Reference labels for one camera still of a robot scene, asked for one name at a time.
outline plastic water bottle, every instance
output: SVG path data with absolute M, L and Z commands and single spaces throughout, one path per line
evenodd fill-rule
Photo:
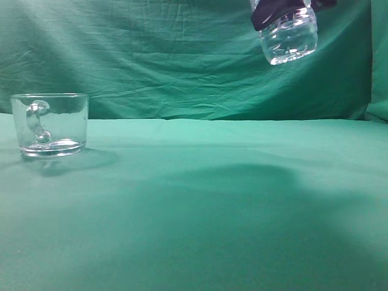
M 277 7 L 285 1 L 275 0 L 250 0 L 252 10 L 257 17 L 261 17 L 259 26 L 264 27 L 259 31 L 259 39 L 264 56 L 271 65 L 283 64 L 303 56 L 309 55 L 316 50 L 318 44 L 318 27 L 311 0 L 295 0 L 293 3 L 300 3 L 299 6 Z M 279 14 L 276 17 L 276 9 L 286 14 Z

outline clear glass cup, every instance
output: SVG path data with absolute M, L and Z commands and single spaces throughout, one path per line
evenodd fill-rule
M 87 95 L 13 95 L 11 104 L 22 154 L 38 158 L 67 156 L 85 147 Z

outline green cloth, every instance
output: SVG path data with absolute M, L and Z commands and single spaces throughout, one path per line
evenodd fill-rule
M 14 93 L 89 94 L 90 117 L 362 118 L 369 0 L 318 15 L 319 49 L 264 59 L 249 0 L 0 0 L 0 112 Z
M 116 120 L 23 161 L 0 115 L 1 291 L 388 290 L 388 125 Z
M 388 5 L 372 0 L 373 87 L 368 114 L 388 121 Z

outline green backdrop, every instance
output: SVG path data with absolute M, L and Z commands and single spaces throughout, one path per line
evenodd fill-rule
M 91 118 L 362 118 L 369 0 L 318 15 L 319 49 L 272 67 L 249 1 L 0 0 L 0 112 L 14 93 L 87 93 Z
M 371 118 L 388 121 L 388 5 L 385 0 L 372 0 L 373 88 L 368 108 Z

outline table surface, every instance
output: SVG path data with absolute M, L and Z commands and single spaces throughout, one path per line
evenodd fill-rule
M 388 125 L 89 121 L 22 159 L 0 115 L 1 291 L 388 290 Z

